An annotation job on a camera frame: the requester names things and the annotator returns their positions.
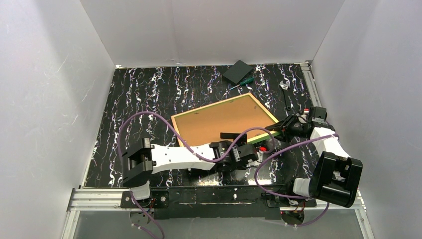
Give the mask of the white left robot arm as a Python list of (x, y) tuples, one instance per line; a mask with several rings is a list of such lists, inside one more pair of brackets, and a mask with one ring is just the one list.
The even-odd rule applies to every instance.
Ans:
[(194, 169), (218, 173), (245, 170), (262, 160), (263, 153), (244, 141), (233, 147), (228, 140), (194, 146), (168, 147), (143, 138), (122, 155), (123, 187), (131, 189), (137, 200), (149, 199), (153, 174), (167, 170)]

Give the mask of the green picture frame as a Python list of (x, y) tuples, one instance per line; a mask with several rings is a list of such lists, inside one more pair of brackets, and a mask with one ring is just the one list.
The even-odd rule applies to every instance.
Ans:
[(251, 93), (171, 116), (176, 132), (190, 146), (221, 141), (220, 134), (242, 133), (279, 120)]

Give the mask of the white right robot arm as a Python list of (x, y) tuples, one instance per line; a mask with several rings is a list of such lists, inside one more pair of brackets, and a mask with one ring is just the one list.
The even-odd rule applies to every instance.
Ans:
[(325, 108), (310, 107), (304, 115), (289, 115), (266, 130), (278, 132), (277, 138), (283, 142), (290, 142), (294, 137), (306, 138), (317, 150), (319, 160), (312, 176), (293, 180), (295, 196), (349, 208), (356, 198), (363, 164), (345, 152), (334, 127), (326, 119)]

